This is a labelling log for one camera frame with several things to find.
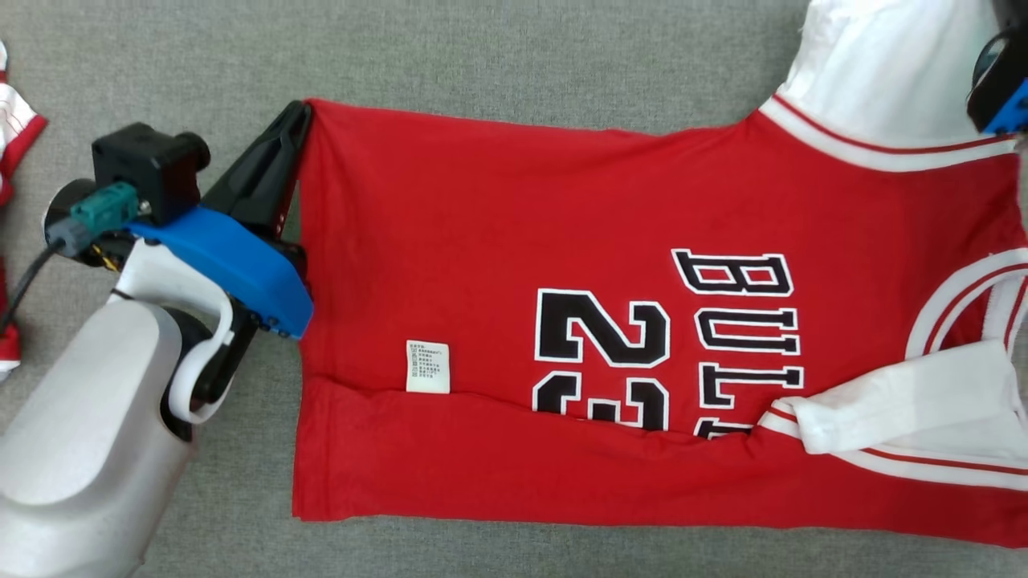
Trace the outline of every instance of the robotic arm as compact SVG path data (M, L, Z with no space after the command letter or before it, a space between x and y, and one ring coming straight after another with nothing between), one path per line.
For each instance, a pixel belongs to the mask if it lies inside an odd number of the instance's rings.
M0 437L0 577L132 575L256 331L302 336L305 256L280 236L310 118L291 103L203 198L204 141L145 124L58 193L47 242L120 277Z

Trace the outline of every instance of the clothing tag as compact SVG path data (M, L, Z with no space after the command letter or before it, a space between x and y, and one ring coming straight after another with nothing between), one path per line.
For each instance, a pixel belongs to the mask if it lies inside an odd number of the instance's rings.
M407 339L407 391L449 393L449 346Z

